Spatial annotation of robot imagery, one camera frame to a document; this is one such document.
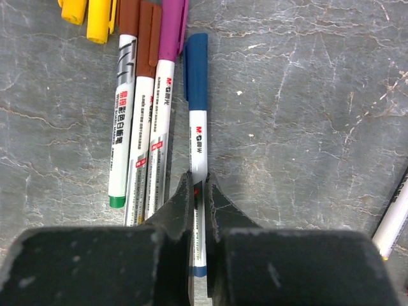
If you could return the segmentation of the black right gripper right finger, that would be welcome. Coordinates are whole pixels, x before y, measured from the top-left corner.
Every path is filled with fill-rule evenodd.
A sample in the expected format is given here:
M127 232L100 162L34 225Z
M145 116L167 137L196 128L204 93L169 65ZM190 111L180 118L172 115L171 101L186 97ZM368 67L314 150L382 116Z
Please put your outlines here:
M213 174L204 195L214 305L398 305L383 259L363 233L263 228Z

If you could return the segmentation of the yellow cap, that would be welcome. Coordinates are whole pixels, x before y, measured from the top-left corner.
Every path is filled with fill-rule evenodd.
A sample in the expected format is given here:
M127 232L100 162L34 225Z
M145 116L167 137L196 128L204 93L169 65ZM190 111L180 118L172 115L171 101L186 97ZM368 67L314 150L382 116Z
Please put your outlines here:
M89 0L87 39L105 44L115 27L116 0Z
M62 19L79 26L83 24L87 0L58 0L57 3L61 8Z

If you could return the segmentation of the blue cap marker group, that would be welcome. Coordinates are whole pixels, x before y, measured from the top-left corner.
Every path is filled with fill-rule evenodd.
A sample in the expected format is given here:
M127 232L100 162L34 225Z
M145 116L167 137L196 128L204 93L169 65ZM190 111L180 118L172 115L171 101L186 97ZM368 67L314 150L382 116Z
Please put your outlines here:
M194 195L196 277L207 275L204 186L208 173L208 34L191 35L184 45L184 97L189 108L189 157Z

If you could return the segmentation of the purple cap marker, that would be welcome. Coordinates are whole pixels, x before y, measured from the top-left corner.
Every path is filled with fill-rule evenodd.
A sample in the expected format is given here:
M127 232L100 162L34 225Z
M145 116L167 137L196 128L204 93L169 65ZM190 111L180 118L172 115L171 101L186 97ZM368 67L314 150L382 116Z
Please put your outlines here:
M162 2L159 57L156 67L154 104L149 143L149 167L145 200L145 218L150 218L163 204L166 162L170 132L171 101L175 62L184 45L189 2Z

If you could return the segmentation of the brown cap marker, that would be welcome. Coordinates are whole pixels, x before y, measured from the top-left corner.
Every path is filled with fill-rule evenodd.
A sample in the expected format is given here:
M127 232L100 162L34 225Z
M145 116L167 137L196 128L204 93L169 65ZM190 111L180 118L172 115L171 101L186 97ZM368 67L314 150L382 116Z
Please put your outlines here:
M158 64L162 7L140 2L136 87L131 129L124 225L137 226L144 220L149 140Z
M108 180L109 205L112 208L122 208L126 202L131 121L135 100L139 16L139 1L119 1L117 3L119 56Z

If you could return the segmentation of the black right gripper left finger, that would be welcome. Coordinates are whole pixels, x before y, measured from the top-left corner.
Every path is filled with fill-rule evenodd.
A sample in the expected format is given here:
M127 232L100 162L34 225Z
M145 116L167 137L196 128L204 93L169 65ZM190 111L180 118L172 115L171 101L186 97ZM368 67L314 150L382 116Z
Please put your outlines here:
M192 305L193 180L138 226L24 231L1 267L2 305Z

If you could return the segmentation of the yellow cap marker top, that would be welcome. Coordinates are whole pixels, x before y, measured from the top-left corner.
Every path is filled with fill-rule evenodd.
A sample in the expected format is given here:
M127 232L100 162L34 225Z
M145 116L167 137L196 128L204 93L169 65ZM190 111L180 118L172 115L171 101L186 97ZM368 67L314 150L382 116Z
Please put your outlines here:
M388 260L407 224L407 170L372 237L383 260Z

